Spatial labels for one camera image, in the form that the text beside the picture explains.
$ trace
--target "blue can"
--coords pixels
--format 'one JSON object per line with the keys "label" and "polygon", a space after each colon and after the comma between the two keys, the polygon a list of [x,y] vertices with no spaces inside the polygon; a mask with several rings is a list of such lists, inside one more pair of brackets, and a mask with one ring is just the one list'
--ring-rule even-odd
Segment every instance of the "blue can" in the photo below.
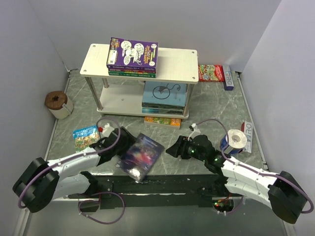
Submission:
{"label": "blue can", "polygon": [[[221,145],[220,145],[220,149],[224,148],[225,145],[227,144],[227,138],[226,135],[221,139]],[[224,153],[227,153],[229,155],[232,154],[237,154],[239,152],[241,152],[243,149],[234,149],[233,147],[231,147],[230,145],[227,146],[227,148],[224,150]]]}

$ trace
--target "book cover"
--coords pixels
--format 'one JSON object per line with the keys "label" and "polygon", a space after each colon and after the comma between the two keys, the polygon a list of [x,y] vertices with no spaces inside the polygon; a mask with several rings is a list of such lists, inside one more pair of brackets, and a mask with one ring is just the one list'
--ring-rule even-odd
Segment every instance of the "book cover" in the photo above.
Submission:
{"label": "book cover", "polygon": [[142,103],[184,107],[186,84],[146,81]]}
{"label": "book cover", "polygon": [[107,68],[156,71],[158,43],[111,38]]}
{"label": "book cover", "polygon": [[221,65],[199,65],[198,75],[202,82],[224,82]]}
{"label": "book cover", "polygon": [[183,115],[183,111],[174,111],[174,110],[167,110],[167,109],[154,109],[154,108],[142,108],[142,113],[147,114],[170,114],[170,115]]}
{"label": "book cover", "polygon": [[117,164],[129,176],[141,182],[163,150],[161,144],[140,133],[137,141],[122,155]]}
{"label": "book cover", "polygon": [[132,72],[120,72],[120,71],[108,71],[109,75],[114,76],[128,76],[128,77],[142,77],[142,78],[156,78],[155,73],[132,73]]}
{"label": "book cover", "polygon": [[164,124],[169,126],[181,126],[181,119],[177,118],[160,118],[160,117],[144,117],[145,122]]}

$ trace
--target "white shelf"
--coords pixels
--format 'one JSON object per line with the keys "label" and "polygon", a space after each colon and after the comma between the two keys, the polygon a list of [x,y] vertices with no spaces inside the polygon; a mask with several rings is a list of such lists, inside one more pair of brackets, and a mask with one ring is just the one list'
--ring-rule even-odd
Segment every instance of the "white shelf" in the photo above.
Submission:
{"label": "white shelf", "polygon": [[109,44],[91,44],[80,74],[84,77],[121,78],[185,84],[198,83],[198,56],[196,50],[158,48],[157,77],[126,77],[108,75],[106,67]]}
{"label": "white shelf", "polygon": [[109,85],[102,90],[100,102],[103,109],[97,109],[103,114],[138,116],[138,117],[165,117],[187,119],[183,115],[146,114],[142,113],[143,85]]}

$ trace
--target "stack of books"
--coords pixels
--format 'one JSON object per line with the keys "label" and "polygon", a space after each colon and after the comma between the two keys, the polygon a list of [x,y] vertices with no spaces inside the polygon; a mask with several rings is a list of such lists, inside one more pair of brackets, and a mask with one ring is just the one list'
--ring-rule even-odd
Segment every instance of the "stack of books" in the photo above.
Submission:
{"label": "stack of books", "polygon": [[146,81],[142,113],[183,115],[186,84]]}
{"label": "stack of books", "polygon": [[156,78],[158,43],[111,38],[109,75]]}

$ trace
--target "tape roll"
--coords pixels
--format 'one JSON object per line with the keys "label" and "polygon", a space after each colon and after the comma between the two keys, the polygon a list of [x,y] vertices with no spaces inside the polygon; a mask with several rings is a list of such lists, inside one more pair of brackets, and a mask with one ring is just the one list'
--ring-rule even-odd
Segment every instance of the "tape roll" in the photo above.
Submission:
{"label": "tape roll", "polygon": [[73,103],[62,91],[50,92],[46,95],[45,105],[57,119],[71,115]]}
{"label": "tape roll", "polygon": [[[226,154],[236,154],[243,150],[243,148],[246,146],[247,138],[246,135],[238,129],[230,129],[228,132],[228,146],[224,150],[224,153]],[[222,149],[227,144],[227,137],[226,135],[221,140],[221,146]]]}

